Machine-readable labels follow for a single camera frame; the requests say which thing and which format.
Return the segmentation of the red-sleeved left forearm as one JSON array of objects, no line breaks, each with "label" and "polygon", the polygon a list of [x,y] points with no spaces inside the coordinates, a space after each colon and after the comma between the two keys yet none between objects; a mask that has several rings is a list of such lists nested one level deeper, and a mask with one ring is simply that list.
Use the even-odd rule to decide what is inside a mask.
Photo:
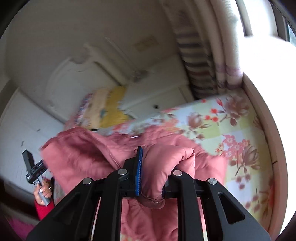
[{"label": "red-sleeved left forearm", "polygon": [[39,220],[42,220],[45,218],[55,207],[55,204],[53,201],[51,201],[47,206],[40,205],[36,201],[34,201],[36,212],[38,215]]}]

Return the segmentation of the person's left hand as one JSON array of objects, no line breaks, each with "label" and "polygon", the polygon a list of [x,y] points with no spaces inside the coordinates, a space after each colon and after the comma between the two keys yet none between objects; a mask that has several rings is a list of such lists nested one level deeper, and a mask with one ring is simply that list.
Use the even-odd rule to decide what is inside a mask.
[{"label": "person's left hand", "polygon": [[37,183],[34,189],[34,197],[37,204],[47,206],[51,201],[51,184],[48,179],[43,179],[42,183]]}]

